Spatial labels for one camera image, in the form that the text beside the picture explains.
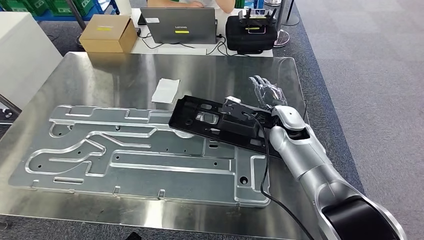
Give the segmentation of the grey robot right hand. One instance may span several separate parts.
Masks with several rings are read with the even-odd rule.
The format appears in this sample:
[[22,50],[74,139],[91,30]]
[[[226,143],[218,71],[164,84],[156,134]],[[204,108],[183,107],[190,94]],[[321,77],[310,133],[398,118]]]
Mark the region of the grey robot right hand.
[[271,84],[271,82],[259,75],[250,76],[248,78],[254,87],[256,98],[262,109],[270,110],[274,106],[287,106],[288,102],[283,90]]

